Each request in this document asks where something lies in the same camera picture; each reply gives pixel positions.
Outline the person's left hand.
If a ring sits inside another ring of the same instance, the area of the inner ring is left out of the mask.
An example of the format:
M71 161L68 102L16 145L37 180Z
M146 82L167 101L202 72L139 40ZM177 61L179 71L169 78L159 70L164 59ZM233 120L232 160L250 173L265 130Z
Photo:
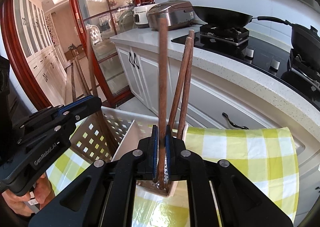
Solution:
M36 181L36 187L33 193L36 201L40 205L40 209L44 208L54 199L55 194L52 184L45 173ZM31 199L29 192L19 197L10 190L6 190L2 193L2 197L14 213L25 217L29 217L33 213L33 211L26 205L26 202L29 202Z

